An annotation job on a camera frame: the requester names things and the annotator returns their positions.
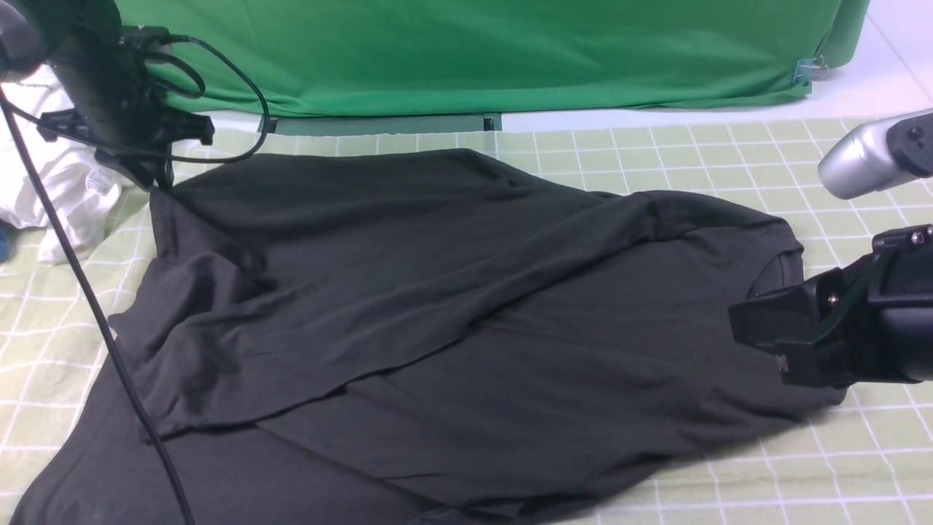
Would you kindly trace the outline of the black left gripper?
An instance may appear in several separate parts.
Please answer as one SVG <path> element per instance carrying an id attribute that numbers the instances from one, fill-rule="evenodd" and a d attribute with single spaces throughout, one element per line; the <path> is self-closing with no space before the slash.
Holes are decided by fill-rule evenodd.
<path id="1" fill-rule="evenodd" d="M 74 28 L 47 60 L 74 106 L 42 114 L 43 139 L 93 147 L 100 166 L 142 190 L 171 188 L 173 145 L 214 140 L 210 117 L 167 104 L 168 93 L 197 98 L 206 92 L 201 76 L 172 56 L 174 41 L 161 27 Z"/>

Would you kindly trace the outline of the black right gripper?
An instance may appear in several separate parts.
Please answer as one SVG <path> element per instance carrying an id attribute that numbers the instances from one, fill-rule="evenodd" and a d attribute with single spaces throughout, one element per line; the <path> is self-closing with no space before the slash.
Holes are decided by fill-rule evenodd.
<path id="1" fill-rule="evenodd" d="M 872 252 L 727 310 L 737 343 L 777 357 L 795 386 L 931 380 L 931 226 L 887 230 Z"/>

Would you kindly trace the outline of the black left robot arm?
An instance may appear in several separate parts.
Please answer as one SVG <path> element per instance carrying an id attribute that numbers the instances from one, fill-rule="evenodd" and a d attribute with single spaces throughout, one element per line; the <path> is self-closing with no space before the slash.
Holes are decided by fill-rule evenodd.
<path id="1" fill-rule="evenodd" d="M 172 149 L 211 145 L 214 124 L 167 104 L 168 93 L 197 98 L 201 76 L 172 56 L 167 28 L 127 26 L 113 1 L 4 1 L 2 80 L 26 80 L 50 67 L 70 109 L 37 119 L 47 142 L 92 147 L 94 158 L 143 190 L 173 184 Z"/>

